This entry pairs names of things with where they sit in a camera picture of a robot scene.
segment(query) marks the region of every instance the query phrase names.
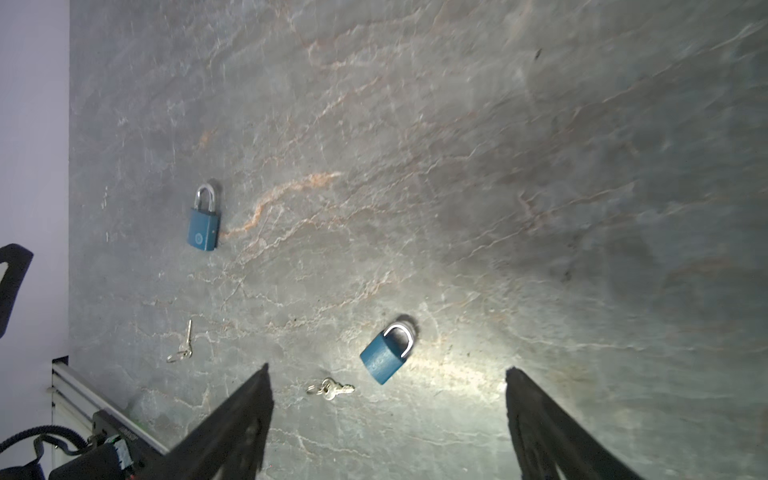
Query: blue padlock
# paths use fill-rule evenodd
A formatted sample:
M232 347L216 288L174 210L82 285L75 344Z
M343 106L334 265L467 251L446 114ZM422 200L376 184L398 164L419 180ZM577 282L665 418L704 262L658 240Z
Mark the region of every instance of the blue padlock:
M393 329L400 329L406 333L408 346L405 350L394 339L387 336ZM393 323L373 339L360 354L360 359L373 378L384 385L389 377L395 375L395 372L406 362L411 348L413 348L411 330L402 323Z
M203 191L208 192L208 211L200 208ZM216 192L210 184L202 184L197 189L194 207L190 215L190 231L187 243L200 250L213 250L219 236L219 214L216 212Z

